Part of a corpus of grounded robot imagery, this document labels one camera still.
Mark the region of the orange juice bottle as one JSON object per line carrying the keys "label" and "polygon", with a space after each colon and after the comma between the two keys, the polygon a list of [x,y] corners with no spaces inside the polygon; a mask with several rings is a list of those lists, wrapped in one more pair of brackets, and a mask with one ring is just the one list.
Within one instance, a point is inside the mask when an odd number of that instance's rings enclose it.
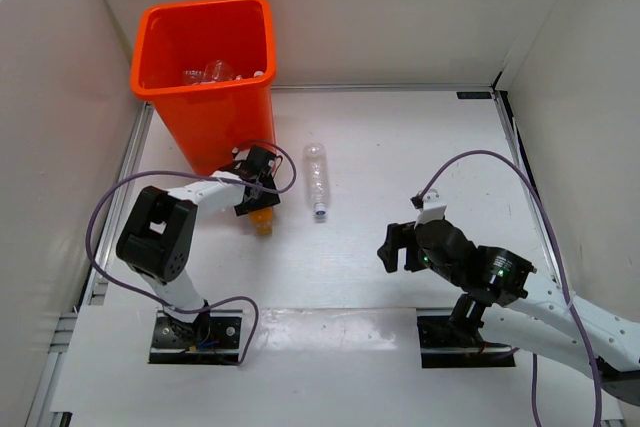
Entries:
{"label": "orange juice bottle", "polygon": [[249,212],[248,217],[258,236],[268,236],[272,234],[274,217],[272,207],[265,207]]}

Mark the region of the clear bottle white label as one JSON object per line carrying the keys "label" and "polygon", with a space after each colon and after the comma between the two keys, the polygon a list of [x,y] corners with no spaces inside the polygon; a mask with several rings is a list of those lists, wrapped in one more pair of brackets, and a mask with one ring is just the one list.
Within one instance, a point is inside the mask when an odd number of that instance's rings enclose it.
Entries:
{"label": "clear bottle white label", "polygon": [[234,69],[225,61],[215,60],[209,62],[202,73],[202,83],[221,83],[232,81],[236,78]]}

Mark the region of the blue label Pocari bottle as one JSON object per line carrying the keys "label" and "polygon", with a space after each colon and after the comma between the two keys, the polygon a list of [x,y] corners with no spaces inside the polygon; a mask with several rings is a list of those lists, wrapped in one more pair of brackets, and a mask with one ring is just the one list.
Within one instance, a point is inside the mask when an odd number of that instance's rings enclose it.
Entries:
{"label": "blue label Pocari bottle", "polygon": [[184,86],[199,85],[203,82],[204,72],[201,70],[184,70],[182,72],[182,84]]}

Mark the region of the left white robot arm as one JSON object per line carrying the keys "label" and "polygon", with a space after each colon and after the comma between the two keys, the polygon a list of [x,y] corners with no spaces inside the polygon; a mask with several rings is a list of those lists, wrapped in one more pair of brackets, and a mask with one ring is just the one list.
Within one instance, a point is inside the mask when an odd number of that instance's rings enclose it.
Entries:
{"label": "left white robot arm", "polygon": [[231,163],[204,180],[169,190],[141,190],[116,245],[117,257],[163,301],[176,321],[176,335],[191,347],[204,344],[211,324],[206,300],[196,291],[186,266],[196,222],[232,210],[236,216],[280,203],[275,192],[274,147],[265,143],[236,148]]}

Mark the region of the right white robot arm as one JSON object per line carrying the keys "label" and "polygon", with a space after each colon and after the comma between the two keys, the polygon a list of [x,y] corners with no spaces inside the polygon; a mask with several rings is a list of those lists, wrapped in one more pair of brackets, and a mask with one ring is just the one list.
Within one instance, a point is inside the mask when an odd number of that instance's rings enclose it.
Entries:
{"label": "right white robot arm", "polygon": [[477,246],[446,220],[388,225],[377,255],[385,270],[430,270],[462,292],[445,321],[428,328],[428,344],[475,348],[483,343],[521,348],[599,375],[605,392],[639,403],[639,325],[580,298],[533,264],[504,248]]}

